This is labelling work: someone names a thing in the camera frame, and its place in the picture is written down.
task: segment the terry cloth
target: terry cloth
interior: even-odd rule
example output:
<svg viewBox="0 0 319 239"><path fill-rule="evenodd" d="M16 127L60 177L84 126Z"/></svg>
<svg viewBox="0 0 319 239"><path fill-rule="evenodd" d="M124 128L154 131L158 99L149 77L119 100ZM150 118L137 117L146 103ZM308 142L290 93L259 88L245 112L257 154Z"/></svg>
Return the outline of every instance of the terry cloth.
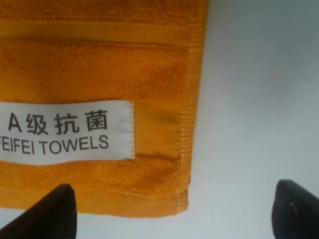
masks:
<svg viewBox="0 0 319 239"><path fill-rule="evenodd" d="M58 184L79 212L186 210L208 0L0 0L0 101L134 104L135 158L0 161L0 207Z"/></svg>

